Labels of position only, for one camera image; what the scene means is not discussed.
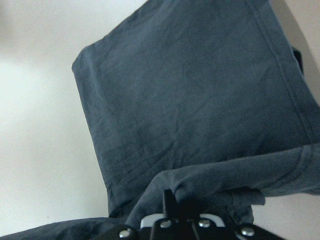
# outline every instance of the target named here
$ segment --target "screw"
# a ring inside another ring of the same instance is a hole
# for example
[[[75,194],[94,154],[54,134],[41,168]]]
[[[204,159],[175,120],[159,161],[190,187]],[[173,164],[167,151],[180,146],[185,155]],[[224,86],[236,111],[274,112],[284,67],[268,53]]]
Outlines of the screw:
[[[208,220],[208,219],[200,219],[200,221],[199,221],[199,226],[201,227],[201,228],[208,228],[208,227],[210,227],[210,221]]]
[[[127,237],[130,236],[130,234],[131,234],[131,229],[128,228],[128,229],[125,229],[125,230],[122,230],[121,232],[119,232],[119,237],[120,237],[121,239],[127,238]]]
[[[172,225],[171,220],[163,221],[160,223],[160,228],[167,229],[167,228],[170,228],[171,225]]]
[[[242,235],[252,237],[255,235],[255,231],[251,227],[243,227],[241,230]]]

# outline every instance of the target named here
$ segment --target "garment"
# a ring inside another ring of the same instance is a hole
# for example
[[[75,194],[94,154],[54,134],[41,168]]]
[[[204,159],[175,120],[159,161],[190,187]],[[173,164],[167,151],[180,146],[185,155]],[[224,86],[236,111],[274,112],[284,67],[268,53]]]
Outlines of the garment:
[[[320,109],[267,0],[150,0],[72,70],[110,213],[79,220],[83,239],[138,227],[164,189],[228,226],[266,196],[319,194]],[[3,239],[81,239],[77,224]]]

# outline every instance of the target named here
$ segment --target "silver screw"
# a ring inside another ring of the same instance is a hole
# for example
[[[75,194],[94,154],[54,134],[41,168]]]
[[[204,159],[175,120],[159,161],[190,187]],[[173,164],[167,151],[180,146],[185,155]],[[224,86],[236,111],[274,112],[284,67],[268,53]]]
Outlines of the silver screw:
[[[200,219],[199,226],[202,228],[210,227],[210,221],[208,219]]]
[[[255,235],[255,231],[251,227],[242,228],[241,233],[242,235],[245,235],[248,237],[252,237],[253,235]]]
[[[119,237],[120,237],[121,239],[127,238],[127,237],[130,236],[130,234],[131,234],[131,229],[128,228],[128,229],[125,229],[125,230],[122,230],[121,232],[119,232]]]
[[[160,228],[167,229],[167,228],[170,228],[171,225],[172,225],[171,220],[163,221],[160,223]]]

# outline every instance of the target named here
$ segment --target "cloth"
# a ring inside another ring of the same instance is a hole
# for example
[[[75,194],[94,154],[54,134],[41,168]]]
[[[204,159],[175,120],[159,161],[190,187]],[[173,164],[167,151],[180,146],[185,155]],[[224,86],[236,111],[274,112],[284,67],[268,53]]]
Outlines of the cloth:
[[[72,70],[110,217],[5,240],[138,227],[164,189],[231,227],[264,197],[320,193],[320,108],[267,0],[150,0]]]

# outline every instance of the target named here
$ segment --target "white surface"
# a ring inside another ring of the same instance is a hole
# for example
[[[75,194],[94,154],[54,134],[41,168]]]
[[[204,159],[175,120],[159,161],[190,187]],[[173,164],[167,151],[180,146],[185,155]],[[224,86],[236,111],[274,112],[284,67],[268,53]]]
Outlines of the white surface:
[[[0,236],[108,215],[71,65],[144,1],[0,1]],[[319,100],[319,2],[288,3],[307,41],[290,30],[288,38],[307,53],[307,81]],[[319,239],[319,197],[270,198],[254,212],[257,224],[284,237]]]

